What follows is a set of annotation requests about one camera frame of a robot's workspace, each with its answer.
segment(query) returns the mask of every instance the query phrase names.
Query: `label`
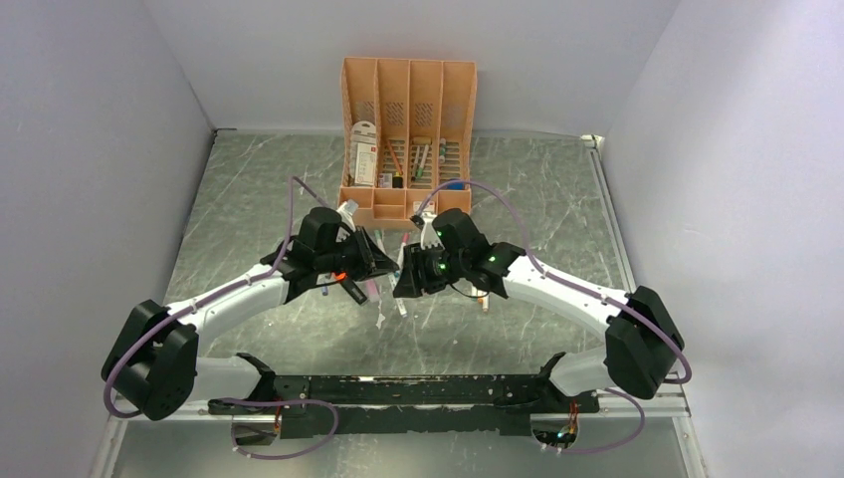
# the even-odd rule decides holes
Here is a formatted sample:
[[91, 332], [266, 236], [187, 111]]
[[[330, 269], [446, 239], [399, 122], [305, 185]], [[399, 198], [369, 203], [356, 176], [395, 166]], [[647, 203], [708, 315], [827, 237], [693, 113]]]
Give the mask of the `label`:
[[357, 146], [357, 163], [354, 169], [354, 185], [372, 186], [375, 184], [375, 161], [378, 148], [370, 144]]
[[[413, 201], [413, 213], [416, 214], [416, 211], [419, 210], [419, 206], [422, 204], [422, 201]], [[431, 214], [435, 214], [437, 212], [434, 201], [428, 201], [428, 205], [425, 206], [425, 209], [422, 209], [422, 212], [430, 212]]]

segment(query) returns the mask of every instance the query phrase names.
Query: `wire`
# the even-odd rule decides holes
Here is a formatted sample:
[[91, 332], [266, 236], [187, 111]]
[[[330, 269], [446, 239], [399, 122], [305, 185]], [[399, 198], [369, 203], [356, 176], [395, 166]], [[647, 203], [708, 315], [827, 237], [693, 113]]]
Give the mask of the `wire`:
[[260, 453], [250, 453], [243, 448], [240, 447], [237, 443], [237, 437], [235, 436], [235, 427], [232, 427], [232, 450], [240, 453], [241, 455], [247, 458], [254, 458], [256, 460], [289, 460], [291, 458], [298, 458], [302, 455], [307, 455], [312, 451], [316, 451], [323, 446], [325, 446], [333, 437], [334, 434], [337, 432], [337, 427], [340, 425], [340, 416], [337, 412], [337, 408], [328, 403], [327, 401], [322, 400], [314, 400], [310, 398], [303, 398], [301, 400], [280, 400], [280, 401], [249, 401], [249, 400], [241, 400], [239, 398], [221, 398], [221, 401], [226, 403], [232, 403], [235, 405], [241, 406], [262, 406], [262, 407], [270, 407], [270, 406], [296, 406], [296, 405], [318, 405], [323, 406], [331, 412], [331, 416], [334, 419], [333, 424], [331, 425], [331, 430], [328, 434], [322, 438], [322, 440], [318, 441], [317, 443], [309, 446], [308, 448], [297, 451], [296, 453], [289, 453], [287, 455], [262, 455]]
[[[428, 194], [428, 197], [426, 197], [425, 200], [423, 200], [420, 203], [419, 209], [416, 211], [416, 214], [417, 215], [422, 214], [423, 206], [425, 204], [428, 204], [428, 202], [431, 200], [432, 197], [434, 197], [434, 195], [436, 193], [438, 193], [442, 189], [445, 189], [446, 187], [448, 187], [451, 184], [469, 184], [471, 186], [479, 187], [479, 188], [484, 189], [485, 191], [489, 192], [493, 196], [495, 196], [499, 201], [501, 201], [502, 204], [504, 204], [504, 207], [506, 207], [507, 210], [510, 211], [510, 215], [513, 216], [513, 220], [516, 222], [517, 227], [519, 227], [519, 230], [522, 233], [522, 247], [525, 249], [527, 258], [530, 260], [530, 263], [533, 264], [533, 266], [536, 268], [536, 270], [540, 274], [542, 274], [545, 277], [548, 277], [550, 280], [556, 282], [557, 284], [561, 284], [565, 287], [568, 287], [569, 289], [573, 289], [577, 292], [580, 292], [581, 294], [585, 294], [585, 295], [587, 295], [591, 298], [604, 301], [607, 304], [610, 304], [614, 307], [617, 307], [618, 309], [626, 312], [627, 314], [632, 316], [634, 319], [639, 321], [642, 325], [647, 327], [648, 330], [653, 332], [654, 335], [656, 335], [658, 338], [660, 338], [660, 340], [662, 342], [664, 342], [666, 346], [668, 346], [668, 348], [675, 355], [675, 357], [677, 357], [677, 360], [679, 360], [680, 363], [683, 365], [683, 370], [685, 371], [685, 374], [682, 377], [677, 378], [677, 379], [667, 378], [667, 379], [664, 380], [665, 383], [683, 384], [683, 383], [687, 383], [689, 380], [692, 379], [692, 368], [689, 365], [689, 361], [686, 359], [686, 356], [683, 355], [683, 351], [681, 351], [680, 348], [677, 346], [677, 344], [675, 344], [674, 341], [670, 337], [668, 337], [664, 332], [662, 332], [660, 330], [660, 328], [658, 328], [656, 325], [654, 325], [654, 323], [652, 323], [650, 320], [648, 320], [647, 317], [643, 316], [638, 311], [633, 310], [633, 308], [628, 306], [627, 304], [624, 304], [620, 301], [617, 301], [617, 300], [615, 300], [611, 297], [606, 297], [606, 296], [604, 296], [603, 294], [601, 294], [597, 291], [593, 291], [593, 290], [589, 289], [588, 287], [584, 287], [584, 286], [581, 286], [579, 284], [575, 284], [571, 281], [567, 281], [567, 280], [557, 276], [556, 274], [554, 274], [552, 272], [545, 271], [542, 268], [542, 265], [539, 263], [536, 256], [533, 254], [533, 250], [530, 249], [530, 237], [528, 235], [528, 230], [525, 228], [525, 224], [522, 221], [522, 217], [516, 212], [516, 210], [513, 208], [513, 206], [510, 205], [510, 202], [507, 201], [507, 199], [504, 197], [504, 195], [499, 190], [497, 190], [496, 188], [494, 188], [492, 186], [488, 186], [488, 185], [480, 183], [480, 182], [477, 182], [477, 181], [469, 180], [469, 179], [452, 179], [452, 180], [446, 181], [446, 182], [440, 184], [439, 186], [437, 186], [436, 188], [434, 188], [434, 190], [431, 191], [430, 194]], [[623, 439], [618, 440], [616, 442], [610, 443], [608, 445], [599, 446], [599, 447], [596, 447], [596, 448], [586, 448], [586, 449], [583, 449], [583, 450], [561, 450], [561, 452], [572, 453], [572, 454], [581, 454], [581, 455], [591, 454], [591, 453], [601, 453], [601, 452], [604, 452], [604, 451], [612, 450], [614, 448], [618, 448], [619, 446], [622, 446], [622, 445], [626, 445], [627, 443], [629, 443], [633, 439], [635, 439], [637, 436], [639, 436], [639, 434], [642, 432], [642, 429], [645, 427], [645, 410], [642, 409], [642, 405], [640, 405], [632, 396], [628, 395], [627, 393], [624, 393], [624, 392], [618, 391], [618, 390], [614, 390], [612, 388], [605, 388], [605, 390], [609, 393], [612, 393], [614, 395], [618, 395], [622, 398], [625, 398], [628, 401], [630, 401], [631, 403], [633, 403], [633, 405], [636, 407], [636, 409], [639, 410], [639, 426], [636, 427], [636, 430], [634, 430], [633, 433], [631, 433], [626, 438], [623, 438]]]
[[[628, 395], [627, 393], [625, 393], [623, 391], [618, 391], [618, 390], [615, 390], [613, 388], [604, 388], [604, 391], [612, 393], [613, 395], [616, 395], [616, 396], [620, 396], [620, 397], [624, 398], [625, 400], [629, 401], [630, 403], [633, 403], [633, 406], [635, 406], [636, 410], [639, 411], [639, 424], [636, 426], [636, 429], [633, 430], [633, 432], [630, 433], [629, 435], [627, 435], [626, 437], [624, 437], [624, 438], [622, 438], [618, 441], [612, 442], [608, 445], [596, 446], [594, 448], [583, 448], [583, 449], [577, 449], [577, 448], [574, 448], [574, 449], [571, 449], [571, 448], [558, 449], [558, 451], [560, 453], [567, 453], [567, 454], [570, 454], [570, 455], [593, 455], [595, 453], [603, 453], [605, 451], [614, 450], [616, 448], [624, 446], [627, 443], [630, 443], [631, 441], [635, 440], [642, 433], [642, 430], [645, 429], [645, 410], [644, 410], [644, 408], [642, 408], [642, 405], [640, 405], [639, 402], [636, 401], [635, 398], [633, 398], [632, 396]], [[579, 414], [575, 415], [575, 420], [579, 420]]]
[[489, 292], [489, 291], [487, 291], [487, 293], [486, 293], [486, 294], [484, 294], [483, 296], [470, 296], [469, 294], [466, 294], [465, 292], [462, 292], [460, 289], [458, 289], [458, 288], [454, 287], [454, 284], [449, 284], [449, 287], [450, 287], [450, 288], [452, 288], [452, 289], [454, 289], [454, 290], [455, 290], [455, 292], [457, 292], [457, 293], [458, 293], [458, 294], [460, 294], [461, 296], [463, 296], [463, 297], [468, 297], [469, 299], [483, 299], [483, 298], [485, 298], [485, 297], [487, 297], [487, 296], [489, 296], [489, 295], [490, 295], [490, 292]]

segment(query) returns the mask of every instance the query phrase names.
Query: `purple cable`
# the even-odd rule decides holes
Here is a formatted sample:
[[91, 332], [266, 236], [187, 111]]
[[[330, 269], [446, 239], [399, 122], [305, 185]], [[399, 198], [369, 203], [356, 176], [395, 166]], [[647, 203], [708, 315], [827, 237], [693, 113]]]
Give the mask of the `purple cable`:
[[296, 453], [289, 453], [287, 455], [262, 455], [260, 453], [250, 453], [243, 448], [241, 448], [237, 444], [237, 438], [235, 437], [235, 427], [232, 426], [232, 446], [234, 447], [233, 450], [240, 453], [241, 455], [247, 458], [254, 458], [256, 460], [289, 460], [291, 458], [298, 458], [302, 455], [307, 455], [312, 451], [321, 448], [322, 446], [326, 445], [329, 440], [334, 437], [334, 434], [337, 432], [337, 427], [340, 424], [340, 417], [337, 413], [337, 408], [328, 403], [327, 401], [322, 400], [313, 400], [309, 398], [304, 398], [301, 400], [284, 400], [284, 401], [248, 401], [248, 400], [241, 400], [239, 398], [222, 398], [222, 401], [226, 403], [232, 403], [235, 405], [242, 405], [242, 406], [258, 406], [262, 408], [270, 407], [270, 406], [295, 406], [295, 405], [319, 405], [324, 406], [328, 410], [330, 410], [331, 415], [334, 417], [334, 424], [331, 426], [331, 430], [328, 432], [322, 440], [319, 442], [309, 446], [308, 448], [297, 451]]
[[[499, 201], [501, 201], [502, 204], [504, 204], [504, 206], [507, 208], [507, 210], [510, 211], [510, 215], [513, 216], [513, 220], [516, 221], [516, 225], [519, 227], [519, 230], [522, 233], [522, 243], [523, 243], [523, 247], [525, 248], [525, 252], [527, 253], [527, 258], [530, 259], [530, 263], [533, 264], [534, 267], [536, 267], [536, 270], [539, 271], [540, 274], [543, 274], [544, 276], [548, 277], [549, 279], [556, 282], [557, 284], [561, 284], [561, 285], [568, 287], [570, 289], [574, 289], [575, 291], [580, 292], [581, 294], [585, 294], [585, 295], [587, 295], [591, 298], [594, 298], [594, 299], [606, 301], [607, 304], [611, 304], [612, 306], [617, 307], [618, 309], [621, 309], [622, 311], [624, 311], [627, 314], [629, 314], [630, 316], [632, 316], [634, 319], [636, 319], [637, 321], [642, 323], [645, 327], [647, 327], [651, 332], [653, 332], [657, 337], [659, 337], [660, 340], [662, 340], [665, 343], [665, 345], [668, 346], [668, 348], [671, 350], [671, 352], [674, 353], [674, 355], [677, 357], [677, 360], [680, 361], [680, 363], [683, 365], [683, 369], [686, 372], [686, 374], [683, 377], [677, 378], [676, 380], [674, 380], [674, 379], [664, 380], [665, 383], [682, 384], [682, 383], [686, 383], [686, 382], [688, 382], [689, 380], [692, 379], [692, 368], [689, 366], [689, 361], [686, 359], [686, 356], [683, 355], [683, 351], [681, 351], [680, 348], [677, 347], [677, 344], [675, 344], [674, 341], [671, 340], [671, 338], [669, 338], [656, 325], [654, 325], [654, 323], [649, 321], [647, 317], [643, 316], [642, 314], [639, 314], [637, 311], [633, 310], [633, 308], [629, 307], [627, 304], [623, 304], [619, 301], [616, 301], [615, 299], [613, 299], [611, 297], [604, 298], [603, 295], [601, 293], [597, 292], [597, 291], [593, 291], [593, 290], [589, 289], [588, 287], [584, 287], [584, 286], [581, 286], [579, 284], [575, 284], [571, 281], [567, 281], [567, 280], [565, 280], [565, 279], [563, 279], [563, 278], [561, 278], [561, 277], [559, 277], [559, 276], [557, 276], [553, 273], [546, 272], [542, 268], [542, 266], [539, 263], [536, 256], [533, 254], [533, 250], [530, 249], [530, 237], [528, 236], [528, 230], [525, 228], [525, 224], [522, 222], [522, 217], [519, 216], [519, 214], [516, 212], [516, 210], [510, 204], [510, 202], [507, 201], [507, 199], [504, 197], [504, 195], [501, 192], [499, 192], [496, 188], [494, 188], [492, 186], [488, 186], [488, 185], [480, 183], [480, 182], [477, 182], [477, 181], [464, 180], [464, 179], [452, 179], [451, 181], [447, 181], [447, 182], [440, 184], [433, 191], [431, 191], [431, 193], [428, 194], [428, 197], [426, 197], [425, 200], [422, 201], [421, 204], [419, 205], [419, 209], [416, 211], [416, 214], [421, 215], [422, 209], [424, 208], [424, 205], [428, 204], [428, 202], [431, 200], [431, 198], [434, 197], [434, 195], [437, 192], [439, 192], [441, 189], [448, 187], [451, 184], [470, 184], [472, 186], [480, 187], [481, 189], [484, 189], [485, 191], [494, 195], [496, 198], [498, 198]], [[611, 388], [605, 388], [605, 390], [609, 393], [612, 393], [614, 395], [618, 395], [622, 398], [627, 399], [628, 401], [633, 403], [634, 406], [636, 406], [636, 408], [639, 410], [639, 426], [636, 427], [636, 430], [634, 430], [633, 433], [631, 433], [626, 438], [615, 441], [615, 442], [610, 443], [608, 445], [599, 446], [599, 447], [596, 447], [596, 448], [586, 448], [586, 449], [582, 449], [582, 450], [562, 450], [563, 452], [572, 453], [572, 454], [580, 454], [580, 455], [587, 455], [587, 454], [591, 454], [591, 453], [601, 453], [601, 452], [604, 452], [604, 451], [612, 450], [614, 448], [618, 448], [619, 446], [626, 445], [627, 443], [629, 443], [633, 439], [635, 439], [637, 436], [639, 436], [639, 433], [642, 432], [642, 429], [645, 427], [645, 410], [642, 409], [642, 406], [632, 396], [628, 395], [627, 393], [624, 393], [624, 392], [621, 392], [621, 391], [618, 391], [618, 390], [613, 390]]]
[[[319, 197], [314, 192], [314, 190], [311, 189], [310, 187], [308, 187], [308, 185], [305, 184], [301, 179], [299, 179], [296, 176], [291, 176], [290, 179], [288, 180], [288, 203], [289, 203], [289, 206], [288, 206], [288, 225], [287, 225], [287, 231], [285, 232], [285, 240], [284, 240], [284, 242], [282, 242], [282, 248], [280, 249], [280, 253], [279, 253], [278, 257], [276, 257], [276, 261], [273, 263], [273, 266], [267, 272], [264, 272], [262, 274], [259, 274], [255, 277], [253, 277], [252, 278], [253, 284], [256, 283], [256, 282], [263, 281], [264, 279], [267, 279], [270, 276], [272, 276], [273, 273], [275, 273], [276, 270], [278, 270], [279, 264], [281, 264], [282, 258], [284, 257], [284, 252], [288, 250], [290, 238], [291, 238], [291, 235], [293, 235], [293, 201], [294, 201], [294, 196], [293, 196], [293, 187], [294, 186], [293, 186], [293, 183], [294, 183], [294, 181], [297, 182], [299, 185], [301, 185], [302, 188], [304, 188], [305, 191], [308, 192], [308, 194], [313, 196], [319, 202], [320, 205], [322, 205], [323, 207], [330, 207], [330, 206], [328, 206], [328, 203], [326, 203], [321, 197]], [[196, 308], [198, 309], [198, 308], [204, 307], [204, 306], [208, 305], [209, 303], [211, 303], [211, 302], [231, 293], [232, 291], [240, 289], [241, 287], [246, 286], [246, 285], [248, 285], [248, 282], [247, 282], [246, 279], [243, 279], [243, 280], [237, 281], [237, 282], [233, 282], [233, 283], [229, 284], [228, 286], [223, 287], [223, 288], [221, 288], [217, 291], [214, 291], [214, 293], [209, 294], [208, 296], [196, 301]], [[123, 357], [121, 357], [117, 361], [117, 363], [114, 364], [114, 367], [111, 369], [111, 372], [108, 374], [108, 378], [105, 380], [105, 388], [103, 390], [103, 402], [105, 403], [105, 409], [108, 410], [108, 413], [116, 416], [117, 418], [132, 418], [132, 417], [140, 415], [140, 410], [131, 411], [131, 412], [124, 412], [124, 411], [118, 410], [114, 406], [114, 402], [111, 401], [111, 390], [114, 388], [114, 382], [117, 380], [117, 376], [120, 374], [120, 371], [123, 370], [123, 368], [126, 366], [126, 364], [131, 360], [131, 358], [135, 354], [137, 354], [137, 351], [139, 351], [144, 346], [144, 344], [151, 341], [152, 338], [155, 337], [156, 334], [161, 332], [161, 330], [163, 330], [165, 327], [167, 327], [170, 324], [172, 324], [173, 322], [181, 319], [182, 317], [190, 314], [192, 311], [193, 311], [192, 308], [186, 307], [186, 308], [184, 308], [180, 311], [176, 311], [176, 312], [172, 313], [167, 319], [161, 321], [160, 323], [158, 323], [158, 325], [156, 325], [155, 327], [150, 329], [146, 334], [141, 336], [141, 338], [138, 339], [136, 343], [132, 344], [132, 346], [129, 348], [129, 350], [126, 351], [125, 354], [123, 354]]]
[[640, 433], [642, 433], [642, 430], [645, 429], [645, 410], [642, 408], [642, 405], [640, 405], [639, 402], [636, 401], [635, 398], [633, 398], [632, 396], [628, 395], [627, 393], [625, 393], [623, 391], [614, 390], [612, 388], [604, 388], [604, 391], [612, 393], [613, 395], [618, 395], [618, 396], [624, 398], [625, 400], [629, 401], [630, 403], [633, 403], [633, 406], [635, 406], [636, 409], [639, 410], [639, 425], [636, 426], [636, 429], [633, 430], [633, 433], [630, 433], [626, 437], [624, 437], [624, 438], [622, 438], [618, 441], [614, 441], [614, 442], [612, 442], [608, 445], [596, 446], [594, 448], [583, 448], [582, 450], [576, 449], [576, 448], [573, 449], [573, 450], [572, 449], [567, 449], [567, 450], [566, 449], [560, 449], [559, 450], [560, 453], [566, 453], [566, 454], [569, 454], [569, 455], [592, 455], [592, 454], [595, 454], [595, 453], [603, 453], [605, 451], [614, 450], [614, 449], [616, 449], [620, 446], [624, 446], [627, 443], [630, 443], [631, 441], [635, 440], [636, 437], [639, 436]]

